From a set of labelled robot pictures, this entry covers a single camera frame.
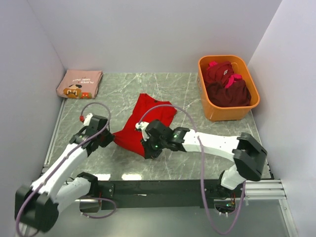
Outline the bright red t-shirt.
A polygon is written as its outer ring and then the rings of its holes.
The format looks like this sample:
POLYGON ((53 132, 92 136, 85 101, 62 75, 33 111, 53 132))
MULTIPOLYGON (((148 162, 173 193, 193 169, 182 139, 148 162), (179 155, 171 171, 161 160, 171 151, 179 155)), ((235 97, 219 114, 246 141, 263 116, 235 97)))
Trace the bright red t-shirt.
POLYGON ((143 135, 137 129, 154 120, 170 126, 175 115, 176 109, 171 107, 169 101, 159 101, 146 93, 141 93, 123 129, 114 133, 114 142, 128 151, 144 157, 145 150, 141 144, 143 135))

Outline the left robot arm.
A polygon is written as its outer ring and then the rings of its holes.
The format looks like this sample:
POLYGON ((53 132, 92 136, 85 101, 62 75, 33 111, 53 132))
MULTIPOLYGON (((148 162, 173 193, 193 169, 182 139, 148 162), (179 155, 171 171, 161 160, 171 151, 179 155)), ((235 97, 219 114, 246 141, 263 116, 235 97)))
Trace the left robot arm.
POLYGON ((70 184, 65 182, 82 161, 98 148, 114 139, 108 130, 109 119, 88 114, 81 116, 83 128, 74 134, 57 161, 29 186, 21 186, 15 194, 16 232, 19 225, 28 225, 37 232, 48 232, 59 214, 76 199, 100 199, 99 181, 95 175, 82 172, 70 184))

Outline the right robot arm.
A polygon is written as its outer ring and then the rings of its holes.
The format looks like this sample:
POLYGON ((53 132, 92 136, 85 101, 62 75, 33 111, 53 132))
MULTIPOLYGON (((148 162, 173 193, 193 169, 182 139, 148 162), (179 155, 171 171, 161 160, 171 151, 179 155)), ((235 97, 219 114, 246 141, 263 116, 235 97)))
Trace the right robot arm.
POLYGON ((209 188, 212 198, 226 198, 244 181, 262 179, 267 151, 249 133, 240 136, 219 136, 178 127, 174 130, 161 121, 138 122, 145 158, 157 158, 163 149, 177 152, 200 152, 232 161, 234 164, 220 174, 217 184, 209 188))

